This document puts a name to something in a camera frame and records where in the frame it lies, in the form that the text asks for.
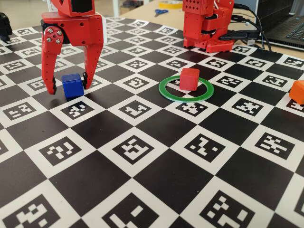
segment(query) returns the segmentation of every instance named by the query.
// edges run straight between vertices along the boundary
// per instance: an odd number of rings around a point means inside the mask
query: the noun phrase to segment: green ring
[[[209,81],[207,81],[207,80],[205,80],[205,79],[203,79],[201,77],[199,77],[199,82],[201,82],[207,88],[207,91],[203,95],[197,96],[197,97],[192,97],[192,98],[179,97],[179,96],[172,95],[171,93],[169,93],[167,91],[166,85],[169,82],[172,82],[172,81],[177,80],[179,78],[180,78],[180,76],[177,75],[177,76],[168,77],[168,78],[162,80],[160,82],[159,87],[158,87],[161,95],[163,95],[164,97],[166,97],[169,100],[177,101],[177,102],[182,102],[182,103],[201,102],[201,101],[205,101],[205,100],[209,99],[210,97],[212,97],[212,95],[214,93],[214,87],[213,87],[213,85]]]

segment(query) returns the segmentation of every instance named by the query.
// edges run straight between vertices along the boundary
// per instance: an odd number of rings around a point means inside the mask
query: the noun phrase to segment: cube
[[[295,81],[289,96],[299,105],[304,105],[304,81]]]
[[[184,68],[180,74],[180,89],[196,91],[198,89],[200,70]]]
[[[79,74],[63,75],[61,81],[66,98],[83,96],[84,87]]]

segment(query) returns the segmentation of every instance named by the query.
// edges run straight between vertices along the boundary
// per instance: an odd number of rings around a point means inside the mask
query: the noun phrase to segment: blue cube
[[[84,87],[79,74],[63,75],[61,81],[66,98],[83,96]]]

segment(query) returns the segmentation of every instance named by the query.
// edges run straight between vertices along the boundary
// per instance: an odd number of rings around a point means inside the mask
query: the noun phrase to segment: tape roll
[[[182,1],[177,1],[177,0],[161,1],[160,7],[165,9],[180,9],[182,8]]]

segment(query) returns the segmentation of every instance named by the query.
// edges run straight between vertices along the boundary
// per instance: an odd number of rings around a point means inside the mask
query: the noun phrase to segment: laptop keyboard
[[[297,26],[293,31],[291,31],[286,38],[298,39],[304,41],[304,23]]]

